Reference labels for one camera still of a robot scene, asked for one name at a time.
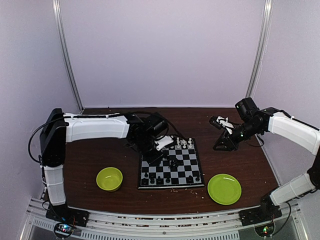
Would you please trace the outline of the black and grey chessboard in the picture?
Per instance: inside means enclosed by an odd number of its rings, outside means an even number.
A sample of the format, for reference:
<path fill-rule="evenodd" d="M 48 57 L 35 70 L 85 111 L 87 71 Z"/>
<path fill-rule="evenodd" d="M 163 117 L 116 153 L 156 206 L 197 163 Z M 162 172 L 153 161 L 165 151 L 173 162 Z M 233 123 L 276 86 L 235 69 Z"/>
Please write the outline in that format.
<path fill-rule="evenodd" d="M 195 138 L 179 140 L 174 146 L 163 148 L 163 160 L 157 166 L 139 161 L 137 188 L 139 190 L 197 188 L 205 186 Z"/>

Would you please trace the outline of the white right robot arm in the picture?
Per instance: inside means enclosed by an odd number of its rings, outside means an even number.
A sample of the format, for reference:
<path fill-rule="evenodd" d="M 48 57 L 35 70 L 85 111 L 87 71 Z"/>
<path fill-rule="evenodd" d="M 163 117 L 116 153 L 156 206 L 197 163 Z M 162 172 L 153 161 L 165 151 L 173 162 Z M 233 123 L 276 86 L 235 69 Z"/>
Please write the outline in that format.
<path fill-rule="evenodd" d="M 219 130 L 213 150 L 239 153 L 240 147 L 262 149 L 277 186 L 264 194 L 256 207 L 243 210 L 241 216 L 270 220 L 281 214 L 281 207 L 320 193 L 320 129 L 275 107 L 259 108 L 251 97 L 235 104 L 239 120 L 225 113 L 209 118 Z"/>

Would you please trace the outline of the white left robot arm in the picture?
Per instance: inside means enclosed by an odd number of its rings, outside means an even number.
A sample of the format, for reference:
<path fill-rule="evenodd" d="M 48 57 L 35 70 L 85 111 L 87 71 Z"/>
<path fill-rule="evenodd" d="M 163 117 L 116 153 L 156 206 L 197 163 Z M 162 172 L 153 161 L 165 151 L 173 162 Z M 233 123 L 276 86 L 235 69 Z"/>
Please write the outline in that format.
<path fill-rule="evenodd" d="M 47 187 L 49 212 L 61 222 L 86 218 L 88 212 L 68 207 L 63 168 L 68 143 L 91 139 L 125 139 L 149 165 L 154 166 L 164 158 L 162 150 L 184 136 L 158 112 L 123 112 L 102 115 L 64 113 L 61 108 L 51 111 L 47 121 L 31 134 L 39 133 L 40 154 L 34 157 L 30 139 L 27 144 L 29 157 L 40 165 Z"/>

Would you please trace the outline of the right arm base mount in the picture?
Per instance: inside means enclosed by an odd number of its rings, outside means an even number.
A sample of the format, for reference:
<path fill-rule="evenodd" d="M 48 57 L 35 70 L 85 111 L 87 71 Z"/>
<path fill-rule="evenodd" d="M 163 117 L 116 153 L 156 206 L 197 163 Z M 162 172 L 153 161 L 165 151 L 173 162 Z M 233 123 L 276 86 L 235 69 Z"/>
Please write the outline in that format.
<path fill-rule="evenodd" d="M 271 221 L 283 215 L 279 205 L 272 202 L 271 193 L 272 191 L 261 197 L 260 206 L 241 210 L 238 213 L 243 227 Z"/>

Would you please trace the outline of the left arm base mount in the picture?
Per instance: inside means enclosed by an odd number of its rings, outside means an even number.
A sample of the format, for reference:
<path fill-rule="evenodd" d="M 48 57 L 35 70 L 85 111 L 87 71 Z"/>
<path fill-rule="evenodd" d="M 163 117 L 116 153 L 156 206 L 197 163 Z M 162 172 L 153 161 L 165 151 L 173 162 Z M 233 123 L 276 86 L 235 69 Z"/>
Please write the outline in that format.
<path fill-rule="evenodd" d="M 45 217 L 50 220 L 62 222 L 75 227 L 86 227 L 89 219 L 89 212 L 86 210 L 79 210 L 70 208 L 65 200 L 63 203 L 54 205 L 49 196 L 44 197 L 44 204 L 48 203 L 48 207 L 45 208 Z"/>

